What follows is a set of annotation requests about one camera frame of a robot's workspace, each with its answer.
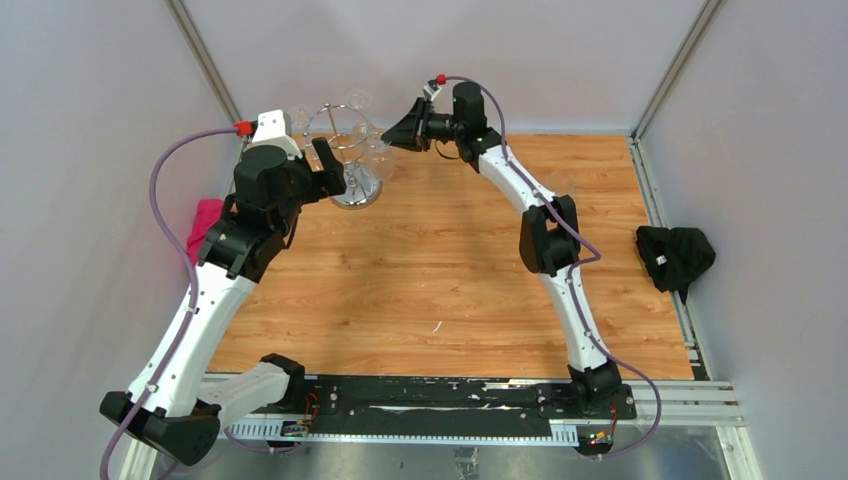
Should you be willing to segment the aluminium corner frame post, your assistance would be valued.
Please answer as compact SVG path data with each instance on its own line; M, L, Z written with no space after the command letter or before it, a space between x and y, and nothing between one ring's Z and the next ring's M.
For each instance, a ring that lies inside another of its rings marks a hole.
M647 134L667 98L671 95L672 90L678 83L690 58L698 48L703 35L710 28L715 15L724 4L725 2L723 0L706 0L701 3L683 41L676 50L660 82L650 97L636 126L631 131L631 139L634 142L639 142Z
M236 101L220 73L187 3L183 0L165 0L164 3L224 115L231 123L242 121L243 117Z

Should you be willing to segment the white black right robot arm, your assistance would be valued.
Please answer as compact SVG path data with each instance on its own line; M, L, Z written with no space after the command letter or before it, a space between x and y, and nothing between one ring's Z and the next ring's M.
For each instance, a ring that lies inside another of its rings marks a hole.
M570 376L568 398L577 413L620 414L625 397L618 364L611 359L583 288L580 235L574 200L544 187L512 152L503 118L492 127L486 106L494 96L464 77L452 88L452 110L438 113L433 103L443 80L433 79L410 111L381 136L400 149L424 152L433 143L452 143L459 158L489 180L521 215L519 254L525 268L548 291L563 332Z

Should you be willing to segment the black cloth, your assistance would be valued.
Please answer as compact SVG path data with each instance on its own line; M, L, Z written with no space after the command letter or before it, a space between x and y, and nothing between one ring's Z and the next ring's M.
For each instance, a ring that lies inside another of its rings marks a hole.
M694 227L640 226L636 246L646 272L661 292L687 295L690 285L716 260L707 236Z

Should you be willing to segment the chrome wine glass rack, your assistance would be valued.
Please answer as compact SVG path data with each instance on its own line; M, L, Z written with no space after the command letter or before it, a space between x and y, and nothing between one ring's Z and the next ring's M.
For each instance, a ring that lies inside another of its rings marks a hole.
M313 164L320 165L313 140L323 137L343 166L345 191L330 198L336 207L364 209L380 196L383 181L365 165L370 150L369 136L375 132L376 127L358 108L331 103L312 114L303 127L304 147Z

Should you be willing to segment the clear wine glass front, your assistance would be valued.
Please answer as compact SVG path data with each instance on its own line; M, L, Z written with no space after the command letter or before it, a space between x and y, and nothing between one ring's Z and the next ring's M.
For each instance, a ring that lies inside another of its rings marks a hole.
M388 180L395 172L396 158L392 147L382 140L382 134L382 129L368 133L364 164L377 179Z

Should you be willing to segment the clear wine glass far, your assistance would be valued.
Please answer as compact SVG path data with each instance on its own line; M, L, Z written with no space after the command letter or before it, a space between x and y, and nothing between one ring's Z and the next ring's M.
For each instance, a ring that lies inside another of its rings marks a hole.
M314 118L315 110L307 106L292 107L287 111L293 132L306 132Z

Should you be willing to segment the patterned clear wine glass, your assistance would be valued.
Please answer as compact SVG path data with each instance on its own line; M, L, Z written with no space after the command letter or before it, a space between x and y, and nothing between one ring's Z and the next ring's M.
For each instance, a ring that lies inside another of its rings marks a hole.
M557 197L573 196L577 183L573 176L565 171L554 171L543 181L543 185Z

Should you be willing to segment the aluminium corner frame post left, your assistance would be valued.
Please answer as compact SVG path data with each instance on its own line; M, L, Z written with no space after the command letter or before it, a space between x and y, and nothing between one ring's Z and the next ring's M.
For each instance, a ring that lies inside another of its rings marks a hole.
M243 117L236 101L220 73L187 3L183 0L165 0L164 3L224 115L231 123L242 121Z

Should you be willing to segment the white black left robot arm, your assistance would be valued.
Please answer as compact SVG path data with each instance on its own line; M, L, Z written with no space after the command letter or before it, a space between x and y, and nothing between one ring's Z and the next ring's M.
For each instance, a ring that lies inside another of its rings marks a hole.
M252 146L234 169L235 190L205 235L190 284L156 352L124 391L105 394L101 414L120 432L185 466L199 463L223 430L257 409L310 413L305 368L267 354L213 386L203 381L223 334L272 260L290 247L303 206L346 190L344 167L324 138L312 142L321 168L281 146Z

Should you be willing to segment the pink cloth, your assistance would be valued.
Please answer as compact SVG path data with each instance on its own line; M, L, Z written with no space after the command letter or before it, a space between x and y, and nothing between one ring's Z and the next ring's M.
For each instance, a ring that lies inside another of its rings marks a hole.
M186 239L186 252L192 265L198 263L198 254L208 230L220 219L224 201L204 198L198 201L190 233Z

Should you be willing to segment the clear wine glass back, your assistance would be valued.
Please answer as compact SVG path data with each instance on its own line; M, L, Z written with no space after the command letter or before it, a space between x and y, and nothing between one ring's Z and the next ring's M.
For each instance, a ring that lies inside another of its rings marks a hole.
M372 103L373 95L362 89L352 90L347 96L346 105L355 113L352 132L360 139L367 139L374 129L372 122L366 115L366 110Z

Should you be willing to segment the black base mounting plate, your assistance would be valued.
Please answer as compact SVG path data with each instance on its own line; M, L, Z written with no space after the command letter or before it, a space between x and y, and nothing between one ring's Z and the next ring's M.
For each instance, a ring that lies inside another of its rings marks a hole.
M568 380L317 375L299 400L266 414L309 420L314 434L390 437L543 437L553 420L614 421L637 416L621 385L594 400Z

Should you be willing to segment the aluminium corner frame post right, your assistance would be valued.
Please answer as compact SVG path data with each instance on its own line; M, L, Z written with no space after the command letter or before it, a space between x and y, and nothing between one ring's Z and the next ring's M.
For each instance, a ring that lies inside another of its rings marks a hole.
M725 2L723 0L706 0L701 3L683 41L676 50L660 82L650 97L636 126L631 131L631 139L634 142L639 142L647 134L667 98L671 95L672 90L678 83L690 58L698 48L703 35L710 28L715 15L724 4Z

